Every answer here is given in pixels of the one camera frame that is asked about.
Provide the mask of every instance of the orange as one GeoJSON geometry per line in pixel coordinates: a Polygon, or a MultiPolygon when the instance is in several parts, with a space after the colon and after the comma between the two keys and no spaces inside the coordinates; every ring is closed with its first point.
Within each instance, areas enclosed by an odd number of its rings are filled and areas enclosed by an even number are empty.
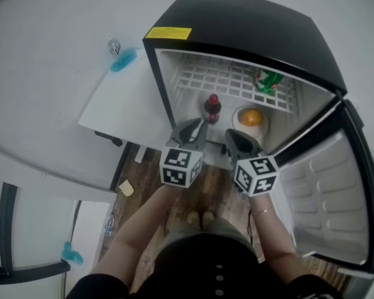
{"type": "Polygon", "coordinates": [[[255,109],[245,111],[241,116],[241,124],[245,126],[257,126],[263,121],[263,114],[255,109]]]}

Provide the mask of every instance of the feet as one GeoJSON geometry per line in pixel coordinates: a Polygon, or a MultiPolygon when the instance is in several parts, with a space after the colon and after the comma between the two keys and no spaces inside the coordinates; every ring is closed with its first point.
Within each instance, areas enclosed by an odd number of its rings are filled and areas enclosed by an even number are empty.
{"type": "Polygon", "coordinates": [[[195,229],[201,230],[201,225],[199,224],[199,214],[197,212],[190,212],[188,214],[187,223],[192,225],[195,229]]]}
{"type": "Polygon", "coordinates": [[[209,224],[214,220],[214,215],[212,212],[206,211],[202,216],[202,229],[207,230],[209,224]]]}

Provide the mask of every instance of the wire shelf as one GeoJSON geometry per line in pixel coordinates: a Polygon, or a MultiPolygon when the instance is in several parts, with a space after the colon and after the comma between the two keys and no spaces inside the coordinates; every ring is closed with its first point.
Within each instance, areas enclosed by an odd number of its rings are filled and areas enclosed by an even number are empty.
{"type": "Polygon", "coordinates": [[[245,101],[297,113],[294,79],[284,77],[274,94],[259,92],[254,77],[259,68],[205,55],[185,54],[176,73],[177,87],[202,90],[240,98],[245,101]]]}

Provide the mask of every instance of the black shirt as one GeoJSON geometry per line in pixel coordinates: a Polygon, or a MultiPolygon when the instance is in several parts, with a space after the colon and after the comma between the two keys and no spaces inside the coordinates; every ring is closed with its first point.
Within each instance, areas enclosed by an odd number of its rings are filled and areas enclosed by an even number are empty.
{"type": "Polygon", "coordinates": [[[213,234],[188,237],[163,249],[153,274],[136,294],[129,295],[125,284],[115,277],[95,274],[79,280],[67,299],[128,297],[342,298],[314,275],[284,285],[246,246],[213,234]]]}

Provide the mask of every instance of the bottle cap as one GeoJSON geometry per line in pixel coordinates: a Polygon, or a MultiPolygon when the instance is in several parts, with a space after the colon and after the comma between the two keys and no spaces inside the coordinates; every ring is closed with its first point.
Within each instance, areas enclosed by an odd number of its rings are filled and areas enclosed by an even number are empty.
{"type": "Polygon", "coordinates": [[[218,104],[219,103],[219,98],[216,94],[211,94],[209,96],[209,102],[210,104],[218,104]]]}

